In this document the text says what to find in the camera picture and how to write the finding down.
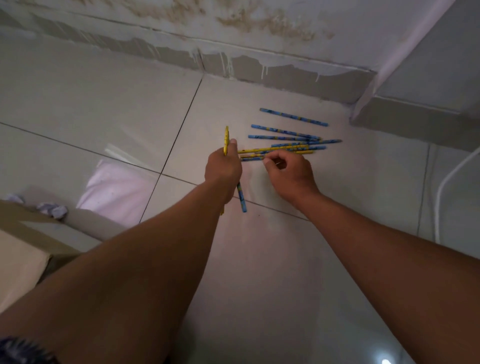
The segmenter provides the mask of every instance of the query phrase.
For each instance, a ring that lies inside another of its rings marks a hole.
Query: cable
[[[442,190],[444,189],[447,182],[455,175],[455,173],[457,173],[464,165],[466,165],[468,162],[470,162],[470,160],[473,159],[473,157],[475,157],[478,153],[480,153],[480,146],[477,149],[475,149],[472,153],[470,153],[455,168],[453,168],[451,170],[451,172],[449,174],[447,174],[447,176],[440,183],[440,186],[438,186],[437,198],[435,199],[435,209],[434,209],[435,242],[437,244],[441,244],[440,243],[440,197],[442,196]]]

